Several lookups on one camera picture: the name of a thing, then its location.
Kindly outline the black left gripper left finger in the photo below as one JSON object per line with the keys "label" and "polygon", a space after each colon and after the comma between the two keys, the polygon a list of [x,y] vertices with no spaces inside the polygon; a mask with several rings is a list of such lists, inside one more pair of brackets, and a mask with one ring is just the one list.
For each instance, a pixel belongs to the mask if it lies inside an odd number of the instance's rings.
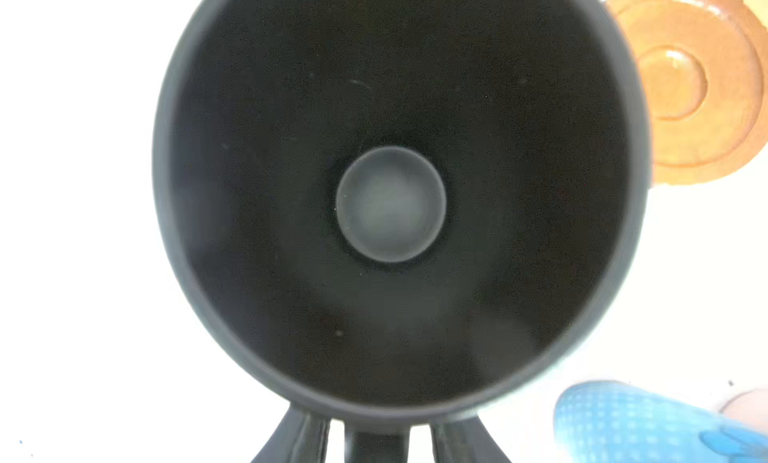
{"label": "black left gripper left finger", "polygon": [[253,463],[324,463],[331,420],[291,404]]}

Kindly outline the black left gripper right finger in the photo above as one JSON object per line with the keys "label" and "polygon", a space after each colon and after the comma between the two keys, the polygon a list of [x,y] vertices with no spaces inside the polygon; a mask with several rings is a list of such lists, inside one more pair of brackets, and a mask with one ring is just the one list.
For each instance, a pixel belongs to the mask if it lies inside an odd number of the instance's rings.
{"label": "black left gripper right finger", "polygon": [[479,417],[430,426],[436,463],[510,463]]}

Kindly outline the black mug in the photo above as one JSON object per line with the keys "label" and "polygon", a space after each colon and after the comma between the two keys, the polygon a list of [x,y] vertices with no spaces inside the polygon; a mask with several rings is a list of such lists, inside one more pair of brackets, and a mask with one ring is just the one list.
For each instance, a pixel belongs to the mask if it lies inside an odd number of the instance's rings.
{"label": "black mug", "polygon": [[348,462],[479,410],[593,331],[651,179],[643,88],[601,0],[204,0],[153,133],[196,316],[344,425]]}

